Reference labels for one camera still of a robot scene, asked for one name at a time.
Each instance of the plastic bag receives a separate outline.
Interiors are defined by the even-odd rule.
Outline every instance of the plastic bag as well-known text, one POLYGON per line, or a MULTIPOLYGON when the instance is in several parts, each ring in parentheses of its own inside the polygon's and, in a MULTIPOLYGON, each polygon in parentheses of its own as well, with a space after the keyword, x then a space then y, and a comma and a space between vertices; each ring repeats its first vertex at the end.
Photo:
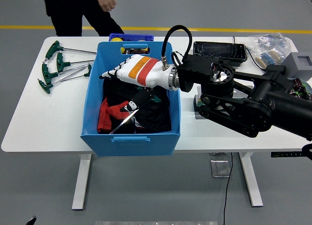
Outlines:
POLYGON ((281 33, 269 33, 249 36, 250 43, 246 43, 251 55, 260 67, 266 69, 270 64, 280 65, 290 54, 291 46, 281 33))

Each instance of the blue box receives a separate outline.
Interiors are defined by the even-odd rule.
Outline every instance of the blue box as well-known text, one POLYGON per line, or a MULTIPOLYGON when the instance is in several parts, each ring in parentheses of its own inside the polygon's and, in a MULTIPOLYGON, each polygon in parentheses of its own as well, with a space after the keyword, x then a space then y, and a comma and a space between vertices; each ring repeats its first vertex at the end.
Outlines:
POLYGON ((153 35, 114 34, 109 35, 109 41, 113 38, 122 38, 124 41, 154 41, 153 35))
MULTIPOLYGON (((180 95, 179 91, 168 91, 172 130, 153 134, 99 134, 97 131, 99 109, 103 98, 103 80, 99 76, 116 67, 130 55, 121 54, 120 48, 150 48, 145 55, 160 59, 163 42, 101 42, 91 70, 83 112, 81 138, 98 155, 102 156, 160 156, 172 155, 180 137, 180 95)), ((166 56, 171 61, 172 46, 167 44, 166 56)))

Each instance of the person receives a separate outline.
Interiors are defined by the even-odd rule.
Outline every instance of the person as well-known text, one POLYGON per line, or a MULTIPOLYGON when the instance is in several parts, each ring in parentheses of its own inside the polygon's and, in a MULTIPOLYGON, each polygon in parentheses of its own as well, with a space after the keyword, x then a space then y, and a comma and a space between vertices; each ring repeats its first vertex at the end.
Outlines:
POLYGON ((57 36, 81 36, 82 16, 88 20, 99 36, 121 33, 121 27, 109 11, 116 0, 44 0, 46 13, 51 17, 57 36))

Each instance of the gray floor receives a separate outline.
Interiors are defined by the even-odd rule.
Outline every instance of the gray floor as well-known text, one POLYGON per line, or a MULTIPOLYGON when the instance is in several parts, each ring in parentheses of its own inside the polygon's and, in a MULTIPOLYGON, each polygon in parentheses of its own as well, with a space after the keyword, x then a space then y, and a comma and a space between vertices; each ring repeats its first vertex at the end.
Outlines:
MULTIPOLYGON (((121 26, 311 30, 309 0, 117 0, 121 26)), ((51 25, 43 0, 1 0, 1 25, 51 25)), ((166 32, 128 31, 154 34, 166 32)), ((194 36, 255 33, 193 32, 194 36)), ((96 36, 85 30, 84 36, 96 36)), ((312 51, 312 35, 283 34, 300 52, 312 51)), ((45 38, 53 30, 0 29, 0 141, 45 38)), ((223 223, 226 179, 211 176, 210 160, 230 155, 94 157, 83 211, 72 211, 79 158, 9 155, 0 151, 0 224, 94 225, 96 221, 217 221, 223 223)), ((252 156, 264 207, 252 208, 238 154, 226 211, 229 225, 308 225, 312 221, 312 162, 306 158, 252 156)))

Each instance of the bin handle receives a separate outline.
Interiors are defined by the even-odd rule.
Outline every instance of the bin handle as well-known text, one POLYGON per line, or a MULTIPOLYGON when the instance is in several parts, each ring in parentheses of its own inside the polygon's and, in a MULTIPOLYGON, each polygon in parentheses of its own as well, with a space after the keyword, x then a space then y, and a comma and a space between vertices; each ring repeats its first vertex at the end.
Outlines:
POLYGON ((111 139, 112 142, 115 141, 148 141, 150 142, 151 139, 147 138, 147 136, 114 136, 111 139))
POLYGON ((122 45, 123 48, 147 48, 146 43, 127 43, 122 45))

